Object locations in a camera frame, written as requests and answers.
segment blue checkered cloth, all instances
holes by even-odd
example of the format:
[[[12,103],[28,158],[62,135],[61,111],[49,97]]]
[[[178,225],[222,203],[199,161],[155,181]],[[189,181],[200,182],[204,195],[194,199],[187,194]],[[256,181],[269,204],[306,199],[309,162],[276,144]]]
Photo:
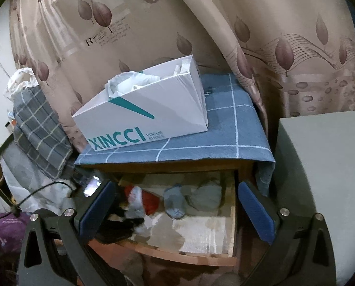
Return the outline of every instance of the blue checkered cloth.
[[[202,75],[207,132],[95,152],[90,146],[76,165],[175,160],[249,159],[258,161],[257,185],[268,195],[275,167],[264,130],[249,95],[234,75]]]

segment curtain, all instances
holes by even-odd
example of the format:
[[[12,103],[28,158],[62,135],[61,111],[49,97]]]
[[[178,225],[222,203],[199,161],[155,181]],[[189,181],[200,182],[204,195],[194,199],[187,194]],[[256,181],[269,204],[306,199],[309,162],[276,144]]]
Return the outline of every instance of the curtain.
[[[270,134],[281,117],[355,110],[345,0],[11,0],[10,33],[79,151],[71,116],[110,78],[190,54],[232,71]]]

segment purple bag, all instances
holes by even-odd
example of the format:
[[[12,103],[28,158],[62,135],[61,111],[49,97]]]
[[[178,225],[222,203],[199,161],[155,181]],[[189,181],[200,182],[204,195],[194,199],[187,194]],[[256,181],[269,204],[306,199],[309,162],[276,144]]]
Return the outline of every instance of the purple bag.
[[[0,219],[0,253],[20,253],[30,213],[20,212],[18,218],[12,214]]]

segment bolt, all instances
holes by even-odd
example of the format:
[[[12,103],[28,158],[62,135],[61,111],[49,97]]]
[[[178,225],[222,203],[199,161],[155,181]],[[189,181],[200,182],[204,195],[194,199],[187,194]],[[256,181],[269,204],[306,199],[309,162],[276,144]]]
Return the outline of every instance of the bolt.
[[[315,214],[315,218],[316,218],[317,220],[319,220],[319,221],[322,221],[322,220],[324,219],[324,216],[321,215],[320,213],[316,213],[316,214]]]
[[[67,209],[65,212],[64,212],[64,215],[66,217],[70,217],[74,214],[74,210],[73,209]]]
[[[34,213],[31,215],[31,221],[35,221],[38,218],[38,214]]]
[[[288,216],[288,215],[290,215],[290,211],[287,210],[287,209],[284,208],[284,207],[279,210],[279,213],[281,213],[282,216]]]

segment gray plaid cloth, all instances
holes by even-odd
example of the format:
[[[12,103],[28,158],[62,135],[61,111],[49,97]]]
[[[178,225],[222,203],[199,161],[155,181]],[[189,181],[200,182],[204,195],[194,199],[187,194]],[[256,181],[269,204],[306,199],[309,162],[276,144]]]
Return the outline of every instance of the gray plaid cloth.
[[[39,86],[23,89],[14,96],[14,141],[50,179],[60,177],[72,147]]]

